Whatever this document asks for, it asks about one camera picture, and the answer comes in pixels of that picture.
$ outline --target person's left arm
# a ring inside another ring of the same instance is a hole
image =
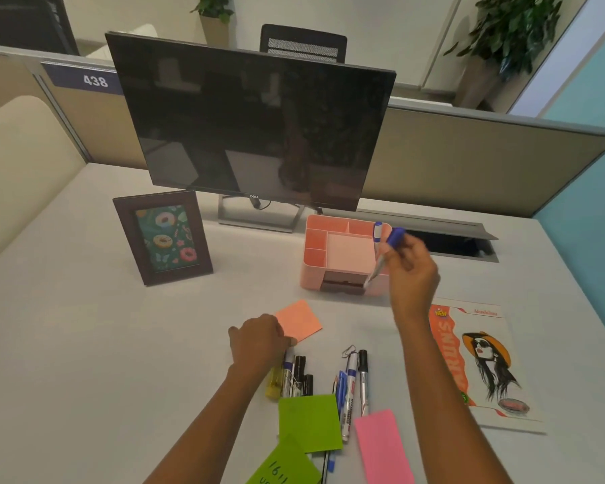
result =
[[[228,330],[233,365],[226,379],[145,484],[217,484],[244,413],[271,367],[295,343],[268,314]]]

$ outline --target monitor stand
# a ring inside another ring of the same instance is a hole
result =
[[[304,205],[264,201],[267,206],[256,209],[257,199],[219,195],[217,221],[228,226],[292,233],[305,210]]]

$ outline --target hand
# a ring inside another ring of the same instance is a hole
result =
[[[228,328],[228,337],[233,366],[256,382],[261,382],[271,367],[282,361],[284,351],[296,344],[296,340],[284,335],[278,319],[270,314],[249,319],[240,329]]]
[[[427,321],[432,298],[439,284],[437,264],[420,239],[405,235],[404,243],[394,250],[381,243],[390,271],[390,302],[399,329],[408,323]]]

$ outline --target plant pot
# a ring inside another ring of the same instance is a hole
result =
[[[228,24],[222,22],[219,18],[200,15],[199,20],[202,23],[204,37],[209,46],[216,48],[229,47]]]
[[[471,56],[457,87],[453,106],[477,108],[482,100],[501,84],[499,64],[479,56]]]

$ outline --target potted plant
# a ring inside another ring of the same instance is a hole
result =
[[[468,46],[470,55],[453,105],[477,108],[502,82],[520,72],[531,74],[533,60],[553,42],[562,0],[482,0]],[[450,54],[459,42],[444,53]]]
[[[233,10],[227,8],[231,0],[199,0],[191,10],[199,12],[206,43],[209,46],[227,48],[229,46],[228,23]]]

